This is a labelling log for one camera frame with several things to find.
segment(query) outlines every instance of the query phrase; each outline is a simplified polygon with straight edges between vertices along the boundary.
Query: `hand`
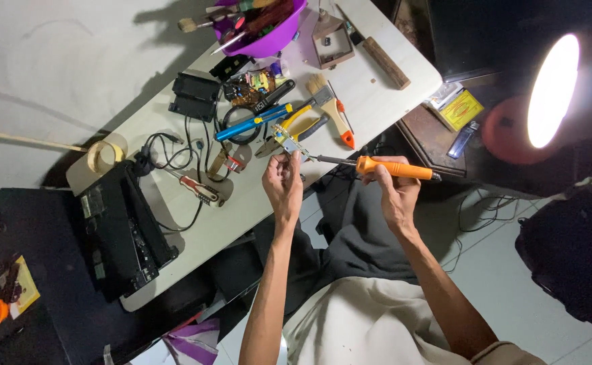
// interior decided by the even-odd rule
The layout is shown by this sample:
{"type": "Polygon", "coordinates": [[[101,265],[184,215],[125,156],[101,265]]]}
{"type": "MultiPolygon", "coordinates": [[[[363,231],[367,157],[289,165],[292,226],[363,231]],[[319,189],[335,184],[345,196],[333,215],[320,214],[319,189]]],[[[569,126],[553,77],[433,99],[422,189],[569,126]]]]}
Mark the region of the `hand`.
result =
{"type": "MultiPolygon", "coordinates": [[[[404,156],[375,156],[372,159],[409,163],[404,156]]],[[[416,231],[413,210],[420,193],[420,181],[417,178],[393,177],[383,165],[377,165],[374,172],[366,174],[361,180],[364,185],[377,181],[381,186],[381,210],[390,230],[396,235],[403,233],[405,236],[416,231]]]]}
{"type": "Polygon", "coordinates": [[[276,228],[296,227],[302,204],[300,151],[275,154],[269,159],[262,176],[262,186],[276,217],[276,228]]]}

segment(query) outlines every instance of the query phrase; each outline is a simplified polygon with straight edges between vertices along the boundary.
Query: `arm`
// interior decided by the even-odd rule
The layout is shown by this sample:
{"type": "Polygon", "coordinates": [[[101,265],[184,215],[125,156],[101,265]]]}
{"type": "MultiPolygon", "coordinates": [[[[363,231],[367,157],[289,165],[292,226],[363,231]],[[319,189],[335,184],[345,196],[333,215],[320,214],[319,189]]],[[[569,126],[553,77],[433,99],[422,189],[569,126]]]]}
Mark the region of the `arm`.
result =
{"type": "MultiPolygon", "coordinates": [[[[405,157],[375,157],[377,161],[408,163],[405,157]]],[[[389,228],[404,248],[406,258],[420,281],[429,307],[438,321],[452,352],[471,359],[498,341],[494,331],[469,303],[433,257],[413,223],[413,209],[420,191],[420,181],[391,177],[378,166],[364,183],[379,182],[383,195],[381,207],[389,228]]]]}
{"type": "Polygon", "coordinates": [[[244,330],[240,365],[275,365],[278,360],[291,240],[302,204],[300,151],[291,158],[286,154],[272,156],[262,185],[273,207],[276,230],[244,330]]]}

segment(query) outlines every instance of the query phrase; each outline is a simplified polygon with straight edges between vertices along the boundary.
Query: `purple bowl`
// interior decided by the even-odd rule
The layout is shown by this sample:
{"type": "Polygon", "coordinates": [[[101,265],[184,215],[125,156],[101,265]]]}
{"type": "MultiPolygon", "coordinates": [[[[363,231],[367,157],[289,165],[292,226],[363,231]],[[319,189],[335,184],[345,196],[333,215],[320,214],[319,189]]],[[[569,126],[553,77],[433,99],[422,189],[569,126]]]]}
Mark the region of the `purple bowl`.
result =
{"type": "MultiPolygon", "coordinates": [[[[227,56],[235,56],[236,54],[246,54],[253,58],[265,58],[281,51],[289,44],[296,31],[298,31],[298,18],[300,12],[307,5],[307,0],[293,0],[294,12],[285,21],[279,24],[266,36],[259,38],[251,44],[246,44],[243,40],[237,41],[228,46],[222,52],[227,56]]],[[[235,5],[236,0],[219,0],[215,5],[235,5]]],[[[224,20],[217,23],[214,27],[215,35],[221,38],[221,30],[232,26],[230,20],[224,20]]]]}

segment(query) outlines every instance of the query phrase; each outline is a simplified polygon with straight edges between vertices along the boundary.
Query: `masking tape roll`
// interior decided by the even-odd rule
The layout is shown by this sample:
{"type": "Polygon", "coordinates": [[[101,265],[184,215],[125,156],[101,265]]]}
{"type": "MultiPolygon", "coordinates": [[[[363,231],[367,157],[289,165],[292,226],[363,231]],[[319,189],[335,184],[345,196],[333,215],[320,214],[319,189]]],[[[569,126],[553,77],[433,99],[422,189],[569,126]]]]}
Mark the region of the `masking tape roll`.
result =
{"type": "Polygon", "coordinates": [[[115,144],[111,144],[105,141],[98,141],[94,143],[90,148],[89,152],[86,154],[87,157],[87,164],[89,165],[89,169],[95,173],[103,174],[106,171],[101,171],[97,167],[98,157],[100,157],[100,153],[105,147],[109,147],[113,150],[113,163],[116,164],[121,162],[125,158],[125,153],[123,152],[122,148],[118,147],[115,144]]]}

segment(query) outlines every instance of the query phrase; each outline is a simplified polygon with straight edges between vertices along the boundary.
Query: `white table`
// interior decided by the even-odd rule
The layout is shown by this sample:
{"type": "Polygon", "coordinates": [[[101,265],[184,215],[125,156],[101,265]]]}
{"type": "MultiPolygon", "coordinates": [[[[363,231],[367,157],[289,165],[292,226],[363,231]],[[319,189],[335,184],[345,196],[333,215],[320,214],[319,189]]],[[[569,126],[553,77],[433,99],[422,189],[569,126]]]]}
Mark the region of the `white table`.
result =
{"type": "MultiPolygon", "coordinates": [[[[411,84],[404,90],[396,90],[392,81],[361,46],[356,47],[354,58],[342,62],[335,70],[323,71],[325,77],[332,83],[338,98],[346,107],[347,117],[354,128],[358,149],[418,106],[438,89],[442,81],[438,71],[370,0],[338,0],[337,2],[342,4],[355,27],[365,37],[375,38],[411,80],[411,84]]],[[[281,103],[293,102],[297,106],[311,96],[305,88],[305,83],[309,76],[320,72],[311,42],[311,31],[318,17],[317,8],[318,1],[309,2],[308,8],[300,16],[300,38],[296,42],[291,42],[283,50],[282,58],[287,60],[291,70],[290,78],[296,81],[297,86],[281,100],[281,103]]],[[[222,53],[209,56],[215,46],[213,45],[202,54],[186,72],[212,79],[208,71],[223,58],[222,53]]],[[[268,65],[271,62],[273,62],[271,59],[267,59],[263,64],[268,65]]],[[[175,96],[171,88],[172,84],[165,87],[108,135],[105,141],[119,145],[123,148],[125,156],[131,159],[145,143],[146,138],[154,132],[178,133],[185,138],[184,118],[168,111],[168,104],[174,101],[175,96]]],[[[229,108],[230,105],[220,104],[219,117],[222,118],[229,108]]],[[[306,116],[318,115],[315,110],[308,113],[306,116]]],[[[301,118],[291,128],[295,130],[301,124],[304,125],[307,122],[305,119],[301,118]]],[[[212,136],[212,125],[209,124],[208,128],[212,136]]],[[[201,121],[190,121],[189,130],[193,140],[205,137],[201,121]]],[[[159,145],[156,148],[160,150],[160,142],[157,143],[159,145]]],[[[238,155],[241,153],[251,156],[261,145],[262,143],[252,142],[244,147],[234,146],[234,151],[235,148],[240,148],[237,151],[238,155]]],[[[316,131],[302,145],[312,155],[324,154],[346,158],[353,153],[342,144],[333,123],[328,123],[324,128],[316,131]]],[[[219,149],[219,144],[213,146],[210,162],[219,153],[219,149]]],[[[205,176],[203,177],[205,183],[227,196],[227,202],[219,209],[204,206],[191,229],[181,234],[167,236],[168,242],[178,247],[180,252],[178,258],[160,270],[159,276],[154,281],[130,297],[121,298],[126,310],[135,311],[144,306],[272,213],[260,183],[267,161],[268,157],[259,160],[252,157],[248,161],[246,170],[240,174],[232,173],[227,181],[219,184],[212,183],[205,176]]],[[[177,159],[176,163],[180,164],[181,160],[177,159]]],[[[195,168],[196,162],[193,162],[188,167],[188,171],[195,168]]],[[[302,173],[306,176],[305,185],[314,183],[333,168],[333,164],[306,162],[302,166],[302,173]]],[[[73,193],[79,195],[99,176],[88,169],[85,156],[71,166],[66,173],[66,178],[73,193]]],[[[157,220],[171,227],[178,225],[185,227],[190,223],[198,202],[192,194],[178,184],[177,179],[172,175],[155,170],[150,176],[141,179],[141,188],[157,220]]]]}

